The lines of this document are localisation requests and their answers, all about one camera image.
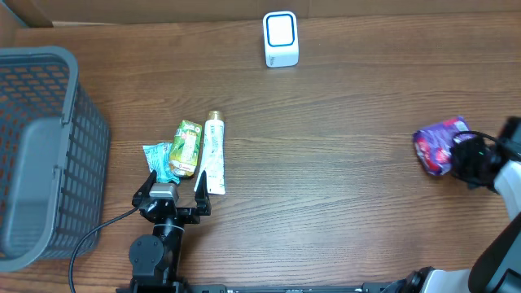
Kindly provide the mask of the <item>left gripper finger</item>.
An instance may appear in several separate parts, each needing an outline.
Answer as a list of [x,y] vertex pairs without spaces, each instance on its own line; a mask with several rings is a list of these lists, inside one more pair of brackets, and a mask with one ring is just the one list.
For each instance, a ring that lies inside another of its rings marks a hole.
[[157,178],[157,172],[153,170],[142,186],[134,193],[132,198],[132,205],[139,207],[144,199],[150,197],[151,188],[154,186]]
[[208,194],[207,174],[205,171],[201,172],[199,181],[195,190],[196,213],[199,216],[210,216],[212,205]]

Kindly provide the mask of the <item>teal wet wipes pack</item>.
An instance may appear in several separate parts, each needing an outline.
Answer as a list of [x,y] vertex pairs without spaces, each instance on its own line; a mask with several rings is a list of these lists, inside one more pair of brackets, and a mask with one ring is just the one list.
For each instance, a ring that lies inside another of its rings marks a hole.
[[180,178],[169,167],[171,148],[171,142],[161,142],[142,147],[150,172],[156,171],[156,180],[159,183],[175,183],[178,185]]

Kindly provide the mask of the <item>white tube gold cap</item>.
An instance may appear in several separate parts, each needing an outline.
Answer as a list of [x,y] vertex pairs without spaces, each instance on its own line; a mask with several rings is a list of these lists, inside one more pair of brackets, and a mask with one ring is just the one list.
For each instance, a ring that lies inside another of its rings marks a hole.
[[194,191],[197,191],[199,182],[205,178],[209,194],[225,194],[224,136],[223,114],[210,111],[204,124],[203,151]]

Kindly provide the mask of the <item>green yellow snack pouch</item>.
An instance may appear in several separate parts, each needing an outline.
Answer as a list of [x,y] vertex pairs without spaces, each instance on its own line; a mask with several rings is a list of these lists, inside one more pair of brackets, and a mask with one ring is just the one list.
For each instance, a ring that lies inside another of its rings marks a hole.
[[169,154],[169,167],[177,177],[194,175],[199,162],[199,150],[203,127],[183,120],[174,135]]

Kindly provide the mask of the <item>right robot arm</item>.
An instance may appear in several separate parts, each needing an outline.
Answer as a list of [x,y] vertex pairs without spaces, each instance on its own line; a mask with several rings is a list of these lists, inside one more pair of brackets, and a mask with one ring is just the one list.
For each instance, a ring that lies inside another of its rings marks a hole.
[[432,175],[449,174],[467,188],[502,202],[506,219],[468,269],[427,266],[383,287],[384,292],[518,292],[520,290],[520,119],[510,116],[497,135],[460,116],[419,129],[417,156]]

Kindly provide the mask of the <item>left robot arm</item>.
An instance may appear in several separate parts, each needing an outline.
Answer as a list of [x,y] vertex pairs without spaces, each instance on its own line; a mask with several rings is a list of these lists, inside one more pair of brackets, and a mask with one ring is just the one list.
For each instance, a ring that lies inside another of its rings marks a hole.
[[197,225],[201,216],[211,214],[207,179],[201,176],[195,189],[196,205],[186,208],[177,205],[177,186],[159,183],[156,178],[157,172],[152,172],[132,199],[140,215],[153,224],[153,232],[138,237],[130,246],[133,269],[126,291],[190,292],[188,281],[178,275],[182,238],[186,225]]

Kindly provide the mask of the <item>white barcode scanner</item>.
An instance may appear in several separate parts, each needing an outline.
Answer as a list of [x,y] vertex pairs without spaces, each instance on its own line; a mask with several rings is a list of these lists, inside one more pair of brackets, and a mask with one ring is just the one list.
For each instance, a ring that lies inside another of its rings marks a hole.
[[300,47],[296,15],[291,11],[267,13],[263,20],[265,64],[285,68],[298,64]]

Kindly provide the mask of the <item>grey plastic mesh basket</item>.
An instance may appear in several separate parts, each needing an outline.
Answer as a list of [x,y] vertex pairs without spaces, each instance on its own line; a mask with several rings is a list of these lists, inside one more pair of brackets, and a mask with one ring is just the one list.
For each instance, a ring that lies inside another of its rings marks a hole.
[[99,242],[111,132],[58,46],[1,51],[1,270]]

